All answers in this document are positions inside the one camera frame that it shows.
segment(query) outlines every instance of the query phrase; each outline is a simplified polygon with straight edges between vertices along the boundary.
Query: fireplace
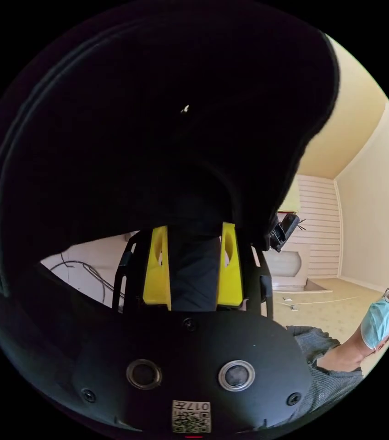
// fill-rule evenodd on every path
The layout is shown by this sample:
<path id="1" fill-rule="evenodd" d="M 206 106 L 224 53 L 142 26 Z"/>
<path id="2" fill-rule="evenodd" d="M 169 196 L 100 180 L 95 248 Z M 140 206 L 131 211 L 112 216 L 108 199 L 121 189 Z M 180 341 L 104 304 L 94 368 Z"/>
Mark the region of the fireplace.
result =
<path id="1" fill-rule="evenodd" d="M 274 290 L 288 287 L 304 289 L 309 268 L 309 244 L 286 243 L 280 253 L 269 249 L 263 254 L 271 272 Z"/>

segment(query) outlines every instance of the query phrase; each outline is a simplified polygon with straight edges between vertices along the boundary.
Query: qr code label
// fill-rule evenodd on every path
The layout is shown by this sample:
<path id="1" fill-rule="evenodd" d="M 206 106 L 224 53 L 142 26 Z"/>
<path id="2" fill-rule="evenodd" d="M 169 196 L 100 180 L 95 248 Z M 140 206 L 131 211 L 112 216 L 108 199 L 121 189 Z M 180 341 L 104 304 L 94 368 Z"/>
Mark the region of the qr code label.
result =
<path id="1" fill-rule="evenodd" d="M 211 432 L 210 402 L 173 401 L 173 432 L 208 433 Z"/>

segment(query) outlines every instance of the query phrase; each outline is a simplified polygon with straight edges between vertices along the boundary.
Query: screw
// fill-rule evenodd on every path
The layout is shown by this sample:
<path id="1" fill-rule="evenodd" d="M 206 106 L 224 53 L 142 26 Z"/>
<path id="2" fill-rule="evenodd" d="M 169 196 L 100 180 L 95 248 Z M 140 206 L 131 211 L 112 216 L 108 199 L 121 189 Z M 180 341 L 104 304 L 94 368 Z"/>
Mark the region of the screw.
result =
<path id="1" fill-rule="evenodd" d="M 301 393 L 292 393 L 286 400 L 287 405 L 290 407 L 296 405 L 301 400 Z"/>
<path id="2" fill-rule="evenodd" d="M 184 319 L 183 326 L 187 331 L 194 331 L 197 328 L 196 321 L 193 318 Z"/>
<path id="3" fill-rule="evenodd" d="M 81 394 L 83 394 L 84 400 L 87 400 L 89 403 L 94 403 L 97 400 L 94 393 L 87 388 L 83 388 Z"/>

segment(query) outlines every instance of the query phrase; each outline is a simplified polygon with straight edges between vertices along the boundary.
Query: surgical mask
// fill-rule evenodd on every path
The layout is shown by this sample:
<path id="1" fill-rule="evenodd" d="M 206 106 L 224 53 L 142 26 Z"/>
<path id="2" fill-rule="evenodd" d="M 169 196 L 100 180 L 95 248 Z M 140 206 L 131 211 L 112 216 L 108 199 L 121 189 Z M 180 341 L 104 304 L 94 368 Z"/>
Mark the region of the surgical mask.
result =
<path id="1" fill-rule="evenodd" d="M 361 322 L 365 345 L 374 350 L 389 335 L 389 302 L 385 298 L 374 302 Z"/>

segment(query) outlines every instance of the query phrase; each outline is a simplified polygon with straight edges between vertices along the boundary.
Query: ceiling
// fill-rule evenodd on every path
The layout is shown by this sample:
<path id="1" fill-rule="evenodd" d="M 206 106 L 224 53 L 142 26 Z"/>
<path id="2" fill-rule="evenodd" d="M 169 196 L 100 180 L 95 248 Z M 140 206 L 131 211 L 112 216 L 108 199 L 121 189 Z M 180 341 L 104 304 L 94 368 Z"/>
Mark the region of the ceiling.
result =
<path id="1" fill-rule="evenodd" d="M 370 138 L 387 98 L 356 58 L 329 39 L 340 66 L 340 92 L 327 124 L 307 146 L 298 173 L 334 179 Z"/>

